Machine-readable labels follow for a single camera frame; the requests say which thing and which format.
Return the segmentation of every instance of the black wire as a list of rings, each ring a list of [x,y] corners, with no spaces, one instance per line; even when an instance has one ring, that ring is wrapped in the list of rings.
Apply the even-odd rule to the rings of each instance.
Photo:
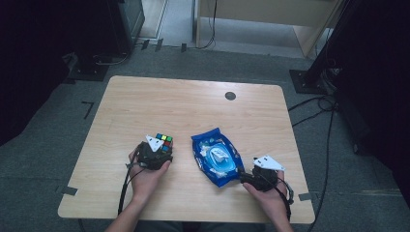
[[[129,57],[129,54],[125,54],[126,56],[122,59],[122,60],[120,60],[120,61],[117,61],[117,62],[111,62],[111,63],[104,63],[104,62],[96,62],[96,65],[99,65],[99,66],[113,66],[113,65],[120,65],[120,64],[122,64],[124,61],[126,61],[127,60],[127,58]],[[93,56],[93,59],[95,59],[95,58],[97,58],[97,57],[99,57],[100,55],[94,55]]]
[[[138,47],[139,45],[144,45],[144,43],[136,43],[134,47]],[[157,46],[157,44],[150,44],[148,43],[149,46]],[[176,46],[176,45],[162,45],[162,47],[172,47],[172,48],[178,48],[181,49],[180,46]]]
[[[290,112],[290,111],[294,110],[295,108],[297,108],[297,107],[299,107],[299,106],[301,106],[301,105],[304,105],[304,104],[306,104],[306,103],[308,103],[308,102],[311,102],[311,101],[314,101],[314,100],[320,100],[320,99],[326,98],[326,97],[328,97],[328,96],[330,96],[330,95],[324,95],[324,96],[321,96],[321,97],[315,97],[315,98],[311,98],[311,99],[302,101],[302,102],[300,102],[300,103],[298,103],[298,104],[296,104],[296,105],[293,105],[292,107],[288,108],[287,111]]]
[[[321,73],[321,76],[323,76],[323,80],[328,84],[328,86],[330,88],[332,88],[333,91],[337,90],[337,87],[332,83],[333,80],[329,78],[328,76],[328,70],[329,69],[324,69]],[[332,72],[333,78],[335,78],[335,76],[337,76],[334,72]]]
[[[323,107],[323,106],[321,105],[321,102],[322,102],[322,101],[325,101],[325,102],[329,103],[330,106],[327,107],[327,108]],[[319,99],[319,101],[317,101],[317,106],[318,106],[321,110],[328,111],[328,112],[330,112],[330,111],[332,111],[332,110],[334,109],[334,103],[331,102],[331,101],[329,101],[329,100],[327,100],[326,98]]]
[[[315,113],[315,114],[313,114],[313,115],[307,117],[306,119],[303,119],[303,120],[301,120],[301,121],[299,121],[299,122],[297,122],[297,123],[295,123],[295,124],[292,124],[292,128],[298,126],[299,124],[303,123],[304,121],[307,121],[307,120],[309,120],[309,119],[312,119],[312,118],[317,117],[319,114],[321,114],[321,113],[323,113],[323,112],[326,112],[326,110],[320,110],[319,112],[317,112],[317,113]]]
[[[322,205],[323,205],[323,199],[325,198],[325,192],[326,192],[326,188],[328,185],[328,177],[329,177],[329,146],[330,146],[330,140],[331,140],[331,128],[332,128],[332,123],[333,123],[333,118],[334,118],[334,114],[335,114],[335,105],[333,107],[332,110],[332,115],[331,115],[331,122],[329,123],[329,129],[328,129],[328,135],[327,135],[327,142],[326,142],[326,171],[325,171],[325,180],[323,183],[323,189],[322,189],[322,193],[320,195],[320,201],[319,201],[319,205],[317,206],[317,211],[315,213],[315,217],[314,217],[314,221],[313,223],[310,225],[309,229],[307,232],[311,231],[314,224],[317,221],[317,218],[319,217],[320,214],[320,210],[322,209]]]
[[[122,188],[122,190],[121,190],[120,202],[118,203],[118,215],[120,215],[121,212],[123,211],[124,197],[125,197],[125,195],[126,195],[127,187],[128,187],[128,184],[129,184],[128,179],[129,179],[129,177],[130,177],[130,172],[131,172],[131,169],[133,168],[133,164],[134,164],[135,158],[139,155],[139,150],[140,150],[140,148],[141,148],[141,144],[142,144],[142,143],[140,143],[140,144],[135,148],[135,150],[134,150],[134,152],[133,152],[132,159],[130,160],[130,164],[127,165],[127,167],[128,167],[127,175],[126,175],[126,179],[124,180],[123,188]]]
[[[273,189],[274,189],[275,191],[278,192],[280,198],[281,198],[282,201],[283,201],[284,207],[286,208],[287,219],[290,220],[290,216],[292,215],[292,212],[291,212],[291,210],[290,210],[290,205],[293,203],[293,194],[292,194],[292,197],[289,197],[289,200],[286,199],[286,196],[283,194],[283,192],[281,192],[281,191],[280,191],[274,184],[272,184],[272,182],[270,182],[266,177],[264,177],[263,175],[258,175],[258,176],[259,176],[259,177],[262,177],[269,185],[273,186]],[[290,188],[290,186],[288,186],[287,183],[285,183],[284,181],[283,181],[283,183],[285,184],[285,186],[286,186],[287,189],[289,190],[289,195],[291,195],[291,194],[290,194],[290,191],[292,190],[292,188]]]
[[[134,177],[136,177],[136,175],[138,175],[139,173],[141,173],[143,170],[145,170],[145,168],[142,169],[142,170],[140,170],[139,172],[137,172],[135,175],[133,175],[133,176],[127,181],[127,185],[130,183],[130,181],[131,181]]]
[[[213,19],[213,25],[212,25],[212,37],[205,46],[198,47],[197,49],[205,49],[215,41],[215,18],[217,16],[217,5],[218,5],[218,0],[215,0],[214,19]]]
[[[84,225],[82,224],[82,219],[78,220],[78,225],[79,225],[79,229],[81,230],[81,232],[85,232]]]
[[[289,205],[292,205],[294,203],[294,200],[293,200],[294,191],[293,191],[293,189],[290,187],[289,184],[287,184],[287,182],[285,182],[284,180],[282,180],[279,177],[278,177],[278,179],[280,180],[280,183],[283,183],[286,186],[287,190],[289,191],[289,200],[287,200],[287,201],[288,201]]]

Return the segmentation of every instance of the table top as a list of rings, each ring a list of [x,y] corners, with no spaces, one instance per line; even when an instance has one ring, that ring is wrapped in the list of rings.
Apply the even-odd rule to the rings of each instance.
[[[146,134],[162,133],[174,139],[174,160],[140,219],[269,222],[239,181],[218,188],[198,168],[190,137],[214,128],[233,143],[247,172],[255,157],[281,163],[295,191],[291,222],[314,221],[311,201],[299,198],[308,187],[279,86],[130,76],[110,79],[69,182],[78,192],[63,196],[59,216],[116,218],[128,154]],[[129,186],[125,205],[131,196]]]

